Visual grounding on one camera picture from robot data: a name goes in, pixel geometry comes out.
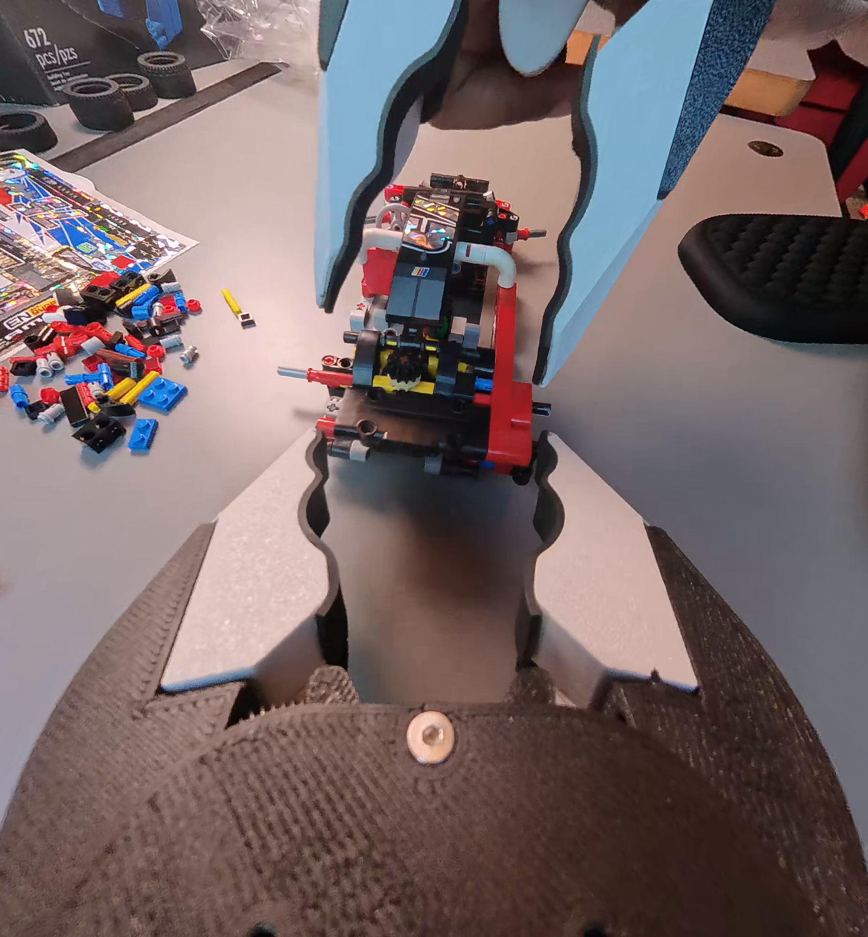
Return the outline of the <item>person's right hand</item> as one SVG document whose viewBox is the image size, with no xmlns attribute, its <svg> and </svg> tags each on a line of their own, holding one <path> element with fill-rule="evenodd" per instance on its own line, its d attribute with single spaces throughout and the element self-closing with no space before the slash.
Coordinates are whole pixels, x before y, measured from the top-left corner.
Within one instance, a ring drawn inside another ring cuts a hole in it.
<svg viewBox="0 0 868 937">
<path fill-rule="evenodd" d="M 440 110 L 422 118 L 441 130 L 483 130 L 568 116 L 581 68 L 560 51 L 541 73 L 526 77 L 501 47 L 498 1 L 471 1 Z"/>
</svg>

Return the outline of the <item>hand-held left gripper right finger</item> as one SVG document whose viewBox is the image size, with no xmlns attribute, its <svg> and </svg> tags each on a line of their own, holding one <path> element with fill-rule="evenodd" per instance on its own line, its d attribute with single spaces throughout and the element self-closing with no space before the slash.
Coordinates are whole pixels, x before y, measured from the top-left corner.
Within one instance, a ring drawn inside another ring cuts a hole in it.
<svg viewBox="0 0 868 937">
<path fill-rule="evenodd" d="M 534 528 L 516 620 L 519 665 L 597 706 L 616 679 L 698 680 L 643 518 L 554 433 L 537 444 Z"/>
</svg>

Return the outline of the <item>pile of mixed lego pieces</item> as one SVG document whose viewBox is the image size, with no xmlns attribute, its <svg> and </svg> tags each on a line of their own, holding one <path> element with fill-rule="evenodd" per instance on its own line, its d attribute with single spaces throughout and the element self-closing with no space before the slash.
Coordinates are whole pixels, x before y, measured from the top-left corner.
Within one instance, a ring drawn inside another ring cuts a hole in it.
<svg viewBox="0 0 868 937">
<path fill-rule="evenodd" d="M 200 313 L 172 271 L 101 274 L 81 287 L 0 320 L 0 406 L 45 430 L 63 423 L 94 453 L 125 439 L 146 452 L 158 413 L 171 412 L 187 388 L 163 375 L 178 359 L 193 367 L 197 348 L 184 341 L 189 316 Z"/>
</svg>

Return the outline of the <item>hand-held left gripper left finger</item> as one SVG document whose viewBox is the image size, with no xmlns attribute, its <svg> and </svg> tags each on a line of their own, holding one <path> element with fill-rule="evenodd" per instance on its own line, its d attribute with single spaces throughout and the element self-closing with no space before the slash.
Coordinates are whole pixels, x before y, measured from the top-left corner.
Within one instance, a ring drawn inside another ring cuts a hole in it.
<svg viewBox="0 0 868 937">
<path fill-rule="evenodd" d="M 333 552 L 325 440 L 306 432 L 217 517 L 173 642 L 167 693 L 249 680 L 298 693 L 322 664 L 348 664 Z"/>
</svg>

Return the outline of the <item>crumpled clear plastic bags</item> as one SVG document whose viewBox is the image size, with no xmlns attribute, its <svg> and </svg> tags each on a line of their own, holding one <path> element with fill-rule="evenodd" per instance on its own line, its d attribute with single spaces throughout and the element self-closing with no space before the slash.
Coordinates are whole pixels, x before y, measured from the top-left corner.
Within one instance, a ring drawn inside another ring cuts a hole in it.
<svg viewBox="0 0 868 937">
<path fill-rule="evenodd" d="M 195 1 L 201 30 L 230 60 L 319 69 L 319 1 Z"/>
</svg>

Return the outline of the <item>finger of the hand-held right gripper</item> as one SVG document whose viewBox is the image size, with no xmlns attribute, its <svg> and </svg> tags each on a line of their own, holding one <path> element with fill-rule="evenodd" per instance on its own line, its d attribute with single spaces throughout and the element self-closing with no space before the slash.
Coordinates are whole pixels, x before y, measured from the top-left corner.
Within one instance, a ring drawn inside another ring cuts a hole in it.
<svg viewBox="0 0 868 937">
<path fill-rule="evenodd" d="M 579 345 L 661 207 L 711 7 L 649 2 L 588 56 L 575 110 L 581 187 L 558 238 L 558 286 L 545 309 L 535 384 L 548 385 Z"/>
<path fill-rule="evenodd" d="M 315 292 L 332 312 L 372 201 L 397 173 L 405 121 L 439 103 L 467 18 L 461 1 L 324 1 L 315 203 Z"/>
</svg>

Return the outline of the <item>lego car chassis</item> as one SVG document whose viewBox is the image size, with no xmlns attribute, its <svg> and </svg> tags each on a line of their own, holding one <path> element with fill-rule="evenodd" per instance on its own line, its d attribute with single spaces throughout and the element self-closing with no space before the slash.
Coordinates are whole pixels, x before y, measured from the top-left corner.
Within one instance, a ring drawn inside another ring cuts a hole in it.
<svg viewBox="0 0 868 937">
<path fill-rule="evenodd" d="M 364 228 L 363 298 L 344 334 L 351 350 L 278 369 L 327 389 L 317 428 L 328 457 L 399 454 L 435 476 L 529 482 L 533 417 L 550 407 L 515 377 L 513 248 L 545 236 L 522 227 L 485 180 L 433 173 L 384 189 Z"/>
</svg>

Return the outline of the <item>holographic sticker sheet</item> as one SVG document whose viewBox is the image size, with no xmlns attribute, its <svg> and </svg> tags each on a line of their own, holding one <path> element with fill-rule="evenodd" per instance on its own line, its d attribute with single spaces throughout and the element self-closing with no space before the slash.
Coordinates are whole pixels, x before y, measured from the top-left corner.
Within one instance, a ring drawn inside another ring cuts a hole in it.
<svg viewBox="0 0 868 937">
<path fill-rule="evenodd" d="M 0 356 L 103 277 L 159 272 L 196 241 L 24 150 L 0 153 Z"/>
</svg>

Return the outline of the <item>lego set box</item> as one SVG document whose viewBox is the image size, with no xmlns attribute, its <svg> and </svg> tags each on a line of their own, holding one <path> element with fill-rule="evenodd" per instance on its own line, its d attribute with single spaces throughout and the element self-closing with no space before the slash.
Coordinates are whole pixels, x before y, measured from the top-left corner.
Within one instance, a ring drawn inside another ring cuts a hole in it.
<svg viewBox="0 0 868 937">
<path fill-rule="evenodd" d="M 76 77 L 137 72 L 142 53 L 225 60 L 193 1 L 0 1 L 0 103 L 53 106 Z"/>
</svg>

